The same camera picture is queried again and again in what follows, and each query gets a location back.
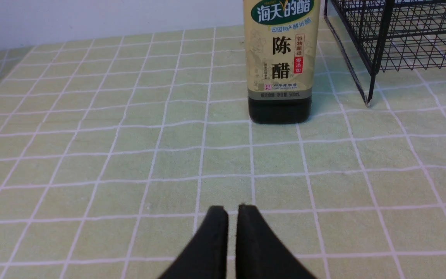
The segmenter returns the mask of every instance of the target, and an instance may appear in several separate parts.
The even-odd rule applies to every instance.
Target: vinegar bottle
[[[304,122],[311,114],[320,1],[243,2],[250,118]]]

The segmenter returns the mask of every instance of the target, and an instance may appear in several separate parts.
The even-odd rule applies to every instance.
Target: wire basket
[[[366,105],[372,99],[379,70],[446,67],[446,0],[331,0],[371,75],[366,98],[329,21],[328,0],[325,1],[324,18],[340,44]]]

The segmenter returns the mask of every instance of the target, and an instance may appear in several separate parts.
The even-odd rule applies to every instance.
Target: dark liquid
[[[312,96],[298,100],[262,101],[248,98],[249,115],[258,124],[295,124],[311,114]]]

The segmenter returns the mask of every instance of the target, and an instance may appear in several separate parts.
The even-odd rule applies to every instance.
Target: bottle label
[[[319,5],[315,0],[244,0],[247,89],[251,99],[311,96]]]

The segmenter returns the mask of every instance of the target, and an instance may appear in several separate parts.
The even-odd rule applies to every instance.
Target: green oval logo
[[[297,21],[314,7],[314,0],[262,0],[251,10],[254,21],[263,25],[280,25]]]

